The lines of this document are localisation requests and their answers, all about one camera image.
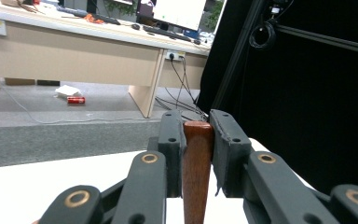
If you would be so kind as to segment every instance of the desk leg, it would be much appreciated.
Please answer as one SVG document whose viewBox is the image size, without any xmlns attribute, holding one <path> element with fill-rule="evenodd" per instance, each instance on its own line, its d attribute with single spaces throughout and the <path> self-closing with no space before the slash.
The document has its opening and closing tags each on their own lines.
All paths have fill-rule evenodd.
<svg viewBox="0 0 358 224">
<path fill-rule="evenodd" d="M 156 63 L 155 72 L 152 78 L 151 86 L 130 86 L 129 93 L 141 110 L 145 118 L 150 118 L 153 111 L 153 103 L 156 97 L 156 90 L 159 83 L 159 78 L 162 72 L 162 66 L 164 65 L 165 57 L 167 53 L 166 49 L 160 49 L 158 53 L 158 60 Z"/>
</svg>

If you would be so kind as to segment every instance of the green plant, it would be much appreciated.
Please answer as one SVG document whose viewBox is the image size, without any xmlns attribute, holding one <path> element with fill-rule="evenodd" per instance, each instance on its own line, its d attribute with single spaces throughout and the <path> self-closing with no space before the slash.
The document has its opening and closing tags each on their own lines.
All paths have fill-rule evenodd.
<svg viewBox="0 0 358 224">
<path fill-rule="evenodd" d="M 122 15 L 133 16 L 136 11 L 136 6 L 138 5 L 138 0 L 133 0 L 132 5 L 127 5 L 115 1 L 103 1 L 106 6 L 106 10 L 112 12 L 113 10 L 118 11 L 118 17 Z"/>
<path fill-rule="evenodd" d="M 217 21 L 219 20 L 220 17 L 220 12 L 222 11 L 222 7 L 223 7 L 223 1 L 216 0 L 212 8 L 211 15 L 204 23 L 206 27 L 213 30 L 216 28 Z"/>
</svg>

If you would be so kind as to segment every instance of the keyboard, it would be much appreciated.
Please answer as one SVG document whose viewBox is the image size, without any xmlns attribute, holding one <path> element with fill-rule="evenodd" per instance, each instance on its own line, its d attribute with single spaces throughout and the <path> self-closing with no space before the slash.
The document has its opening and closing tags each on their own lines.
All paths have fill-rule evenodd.
<svg viewBox="0 0 358 224">
<path fill-rule="evenodd" d="M 179 34 L 176 34 L 176 33 L 165 31 L 165 30 L 161 30 L 159 28 L 150 27 L 150 26 L 144 26 L 144 30 L 146 32 L 148 32 L 148 33 L 157 34 L 157 35 L 165 35 L 165 36 L 168 36 L 168 37 L 173 38 L 173 39 L 181 39 L 181 40 L 185 40 L 185 41 L 188 41 L 188 42 L 192 42 L 191 39 L 189 37 L 187 37 L 187 36 L 179 35 Z"/>
<path fill-rule="evenodd" d="M 72 8 L 68 8 L 68 7 L 57 7 L 58 11 L 61 12 L 65 12 L 65 13 L 69 13 L 72 14 L 76 17 L 86 17 L 88 14 L 91 14 L 92 17 L 95 20 L 101 20 L 107 23 L 112 23 L 115 25 L 120 25 L 120 22 L 118 22 L 116 19 L 114 18 L 110 18 L 110 17 L 106 17 L 106 16 L 102 16 L 102 15 L 98 15 L 98 14 L 94 14 L 94 13 L 88 13 L 85 10 L 79 10 L 79 9 L 72 9 Z"/>
</svg>

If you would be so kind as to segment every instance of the orange object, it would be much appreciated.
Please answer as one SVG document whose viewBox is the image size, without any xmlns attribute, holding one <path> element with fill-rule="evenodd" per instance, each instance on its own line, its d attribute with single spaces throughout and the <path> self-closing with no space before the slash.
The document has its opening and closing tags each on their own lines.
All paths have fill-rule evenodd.
<svg viewBox="0 0 358 224">
<path fill-rule="evenodd" d="M 86 21 L 92 22 L 92 23 L 97 23 L 97 24 L 102 24 L 103 21 L 101 20 L 95 20 L 94 17 L 92 17 L 91 14 L 87 14 L 87 16 L 84 18 Z"/>
</svg>

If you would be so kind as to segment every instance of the computer mouse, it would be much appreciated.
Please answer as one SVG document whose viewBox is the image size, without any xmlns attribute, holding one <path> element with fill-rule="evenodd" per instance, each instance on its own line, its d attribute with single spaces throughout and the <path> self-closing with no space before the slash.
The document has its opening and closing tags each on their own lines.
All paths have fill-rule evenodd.
<svg viewBox="0 0 358 224">
<path fill-rule="evenodd" d="M 134 30 L 139 30 L 141 28 L 141 26 L 134 23 L 133 25 L 131 25 L 131 28 Z"/>
</svg>

